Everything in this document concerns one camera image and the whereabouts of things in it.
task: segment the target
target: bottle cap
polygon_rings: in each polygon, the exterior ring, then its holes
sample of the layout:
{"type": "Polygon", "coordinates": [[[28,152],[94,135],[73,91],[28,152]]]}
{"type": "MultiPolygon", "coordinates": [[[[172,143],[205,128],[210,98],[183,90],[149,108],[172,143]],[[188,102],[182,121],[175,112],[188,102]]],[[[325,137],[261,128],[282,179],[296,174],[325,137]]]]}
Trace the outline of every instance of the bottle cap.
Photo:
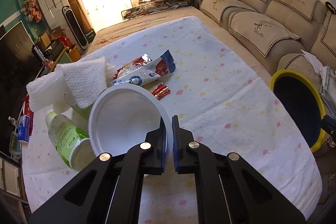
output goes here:
{"type": "Polygon", "coordinates": [[[45,118],[45,122],[47,123],[47,126],[49,127],[51,121],[53,120],[53,118],[56,116],[57,114],[54,111],[51,111],[48,113],[48,115],[45,118]]]}

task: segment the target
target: white plastic bowl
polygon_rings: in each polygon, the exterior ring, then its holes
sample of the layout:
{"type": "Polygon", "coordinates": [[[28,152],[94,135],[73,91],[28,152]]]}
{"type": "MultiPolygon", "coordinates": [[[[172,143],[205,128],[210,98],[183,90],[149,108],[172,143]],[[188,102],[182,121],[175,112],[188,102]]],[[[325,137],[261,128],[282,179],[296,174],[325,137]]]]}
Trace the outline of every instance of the white plastic bowl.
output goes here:
{"type": "Polygon", "coordinates": [[[159,101],[144,88],[123,84],[105,90],[93,104],[89,117],[89,136],[96,156],[108,152],[112,156],[145,141],[149,131],[166,127],[166,161],[173,148],[171,118],[159,101]]]}

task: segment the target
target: white refrigerator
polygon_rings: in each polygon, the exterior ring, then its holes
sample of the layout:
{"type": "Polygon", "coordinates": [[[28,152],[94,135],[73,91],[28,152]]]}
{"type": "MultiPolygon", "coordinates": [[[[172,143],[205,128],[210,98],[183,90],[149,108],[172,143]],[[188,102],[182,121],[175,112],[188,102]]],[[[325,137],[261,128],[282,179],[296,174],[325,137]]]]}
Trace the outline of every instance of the white refrigerator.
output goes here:
{"type": "Polygon", "coordinates": [[[78,44],[62,13],[63,6],[70,6],[68,0],[38,0],[38,3],[49,27],[54,29],[61,26],[62,29],[65,29],[70,41],[73,44],[78,44]]]}

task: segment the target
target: tower fan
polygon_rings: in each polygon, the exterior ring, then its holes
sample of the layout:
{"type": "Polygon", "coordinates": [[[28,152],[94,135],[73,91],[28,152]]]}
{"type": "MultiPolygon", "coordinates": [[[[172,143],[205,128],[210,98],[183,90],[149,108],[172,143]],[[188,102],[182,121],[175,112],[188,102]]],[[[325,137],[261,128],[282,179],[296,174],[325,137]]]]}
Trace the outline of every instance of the tower fan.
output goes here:
{"type": "Polygon", "coordinates": [[[86,40],[85,35],[83,34],[81,28],[79,27],[79,24],[77,22],[77,19],[75,15],[73,14],[73,11],[71,10],[70,6],[64,6],[62,8],[62,14],[67,22],[67,24],[70,27],[70,30],[75,37],[75,39],[78,41],[78,45],[80,47],[79,52],[81,55],[87,53],[89,50],[89,43],[86,40]]]}

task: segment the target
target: flower decoration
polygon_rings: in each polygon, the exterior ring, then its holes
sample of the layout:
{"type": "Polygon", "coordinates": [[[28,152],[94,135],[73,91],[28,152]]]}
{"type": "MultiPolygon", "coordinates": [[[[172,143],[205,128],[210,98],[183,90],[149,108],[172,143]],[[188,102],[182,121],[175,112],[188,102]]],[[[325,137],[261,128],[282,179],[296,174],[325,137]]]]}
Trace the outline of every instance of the flower decoration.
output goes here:
{"type": "Polygon", "coordinates": [[[40,22],[42,19],[42,14],[39,10],[39,5],[37,0],[24,0],[21,12],[25,15],[25,19],[32,22],[34,19],[36,22],[40,22]]]}

